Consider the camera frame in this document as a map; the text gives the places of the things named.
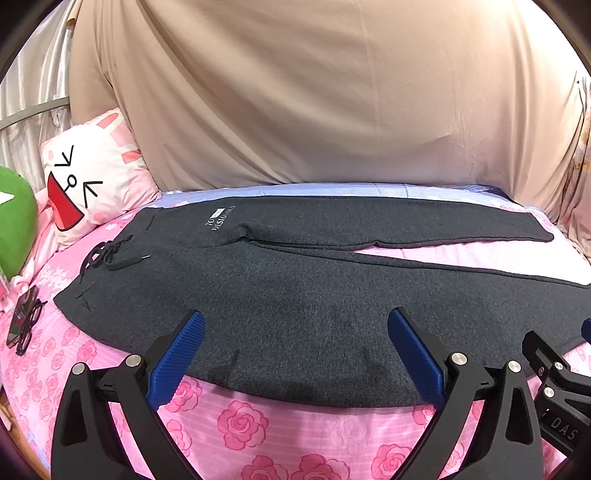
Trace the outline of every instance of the green plush toy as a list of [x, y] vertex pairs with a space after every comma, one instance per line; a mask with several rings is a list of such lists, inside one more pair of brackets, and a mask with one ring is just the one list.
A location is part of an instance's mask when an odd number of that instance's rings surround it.
[[31, 186], [18, 173], [0, 167], [0, 284], [2, 277], [9, 281], [20, 273], [36, 234], [37, 201]]

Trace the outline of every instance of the blue gripper pad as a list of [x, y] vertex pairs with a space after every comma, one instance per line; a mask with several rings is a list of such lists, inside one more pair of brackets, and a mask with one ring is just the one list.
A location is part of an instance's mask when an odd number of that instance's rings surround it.
[[172, 400], [204, 337], [205, 318], [195, 312], [152, 370], [146, 399], [154, 411]]
[[398, 309], [388, 315], [388, 336], [423, 401], [437, 410], [443, 408], [446, 403], [443, 373]]
[[581, 336], [587, 343], [591, 343], [591, 319], [587, 319], [583, 322], [581, 327]]

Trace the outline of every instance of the beige curtain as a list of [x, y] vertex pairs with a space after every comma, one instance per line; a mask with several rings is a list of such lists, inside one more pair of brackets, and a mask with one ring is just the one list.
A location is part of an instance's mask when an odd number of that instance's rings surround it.
[[162, 189], [480, 183], [557, 220], [586, 76], [531, 0], [84, 0], [70, 97]]

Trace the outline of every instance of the red cartoon mouth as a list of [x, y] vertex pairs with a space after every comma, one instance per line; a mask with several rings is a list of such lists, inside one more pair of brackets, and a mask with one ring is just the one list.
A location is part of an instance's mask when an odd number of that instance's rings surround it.
[[60, 232], [65, 232], [75, 227], [84, 218], [84, 214], [70, 200], [52, 172], [49, 172], [49, 176], [47, 177], [47, 196], [56, 216], [56, 227]]

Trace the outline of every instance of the white pillow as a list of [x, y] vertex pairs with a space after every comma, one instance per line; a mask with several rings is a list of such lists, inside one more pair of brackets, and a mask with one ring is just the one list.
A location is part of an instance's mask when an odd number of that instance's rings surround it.
[[45, 142], [41, 157], [63, 248], [160, 196], [119, 109]]

